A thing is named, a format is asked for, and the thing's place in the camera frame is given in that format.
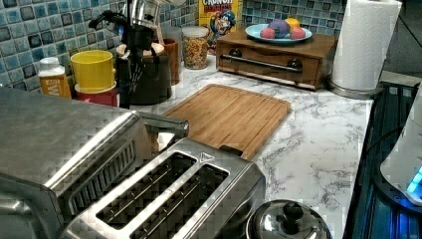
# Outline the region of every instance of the bread box handle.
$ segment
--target bread box handle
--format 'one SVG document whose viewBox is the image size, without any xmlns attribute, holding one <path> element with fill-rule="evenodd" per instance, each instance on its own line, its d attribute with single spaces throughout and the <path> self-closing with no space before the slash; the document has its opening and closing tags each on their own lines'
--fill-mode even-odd
<svg viewBox="0 0 422 239">
<path fill-rule="evenodd" d="M 250 60 L 250 59 L 244 59 L 244 58 L 242 58 L 242 52 L 239 49 L 232 49 L 232 50 L 230 50 L 229 55 L 221 55 L 220 58 L 225 59 L 225 60 L 234 61 L 234 62 L 241 62 L 241 63 L 257 65 L 257 66 L 261 66 L 261 67 L 269 67 L 269 68 L 273 68 L 273 69 L 276 69 L 276 70 L 287 71 L 287 72 L 291 72 L 291 73 L 301 73 L 303 71 L 302 70 L 302 62 L 300 60 L 296 59 L 296 58 L 289 60 L 287 66 L 279 66 L 279 65 L 274 65 L 274 64 L 270 64 L 270 63 L 259 62 L 259 61 Z"/>
</svg>

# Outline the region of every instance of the cereal box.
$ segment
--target cereal box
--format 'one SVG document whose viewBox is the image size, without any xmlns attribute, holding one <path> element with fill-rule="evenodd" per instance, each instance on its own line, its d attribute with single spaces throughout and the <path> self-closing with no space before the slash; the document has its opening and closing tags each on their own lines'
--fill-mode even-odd
<svg viewBox="0 0 422 239">
<path fill-rule="evenodd" d="M 217 39 L 236 31 L 242 22 L 244 0 L 199 0 L 199 26 L 208 28 L 208 52 L 215 54 Z"/>
</svg>

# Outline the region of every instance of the tile backsplash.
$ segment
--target tile backsplash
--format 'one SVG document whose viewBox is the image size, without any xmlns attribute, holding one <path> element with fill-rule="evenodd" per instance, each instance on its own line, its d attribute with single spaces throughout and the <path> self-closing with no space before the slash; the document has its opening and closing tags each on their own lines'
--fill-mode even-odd
<svg viewBox="0 0 422 239">
<path fill-rule="evenodd" d="M 58 57 L 74 84 L 71 56 L 90 49 L 115 53 L 120 36 L 103 24 L 89 22 L 105 10 L 119 11 L 120 0 L 0 0 L 0 84 L 25 91 L 40 91 L 39 61 Z M 162 26 L 197 24 L 198 0 L 161 7 Z"/>
<path fill-rule="evenodd" d="M 198 1 L 161 6 L 161 26 L 198 24 Z M 339 34 L 342 0 L 243 0 L 242 24 L 269 23 L 295 17 L 314 33 Z M 40 91 L 39 61 L 58 57 L 74 84 L 71 56 L 89 49 L 115 53 L 120 36 L 89 22 L 105 10 L 119 11 L 124 0 L 0 0 L 0 84 Z"/>
<path fill-rule="evenodd" d="M 243 4 L 242 23 L 265 24 L 293 17 L 313 33 L 338 35 L 344 17 L 342 0 L 247 0 Z"/>
</svg>

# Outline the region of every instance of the paper towel roll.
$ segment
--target paper towel roll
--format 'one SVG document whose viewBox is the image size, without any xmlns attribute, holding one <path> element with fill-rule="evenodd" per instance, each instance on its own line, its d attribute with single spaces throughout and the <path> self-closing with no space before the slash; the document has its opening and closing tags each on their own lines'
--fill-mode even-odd
<svg viewBox="0 0 422 239">
<path fill-rule="evenodd" d="M 334 56 L 331 80 L 357 91 L 376 88 L 401 3 L 348 0 Z"/>
</svg>

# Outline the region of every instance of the wooden cutting board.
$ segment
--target wooden cutting board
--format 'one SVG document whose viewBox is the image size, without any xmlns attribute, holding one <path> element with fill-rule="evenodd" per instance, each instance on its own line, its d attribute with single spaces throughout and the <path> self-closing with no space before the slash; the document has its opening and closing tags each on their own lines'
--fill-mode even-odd
<svg viewBox="0 0 422 239">
<path fill-rule="evenodd" d="M 290 103 L 241 89 L 209 85 L 164 115 L 189 121 L 188 137 L 242 150 L 252 160 L 290 109 Z"/>
</svg>

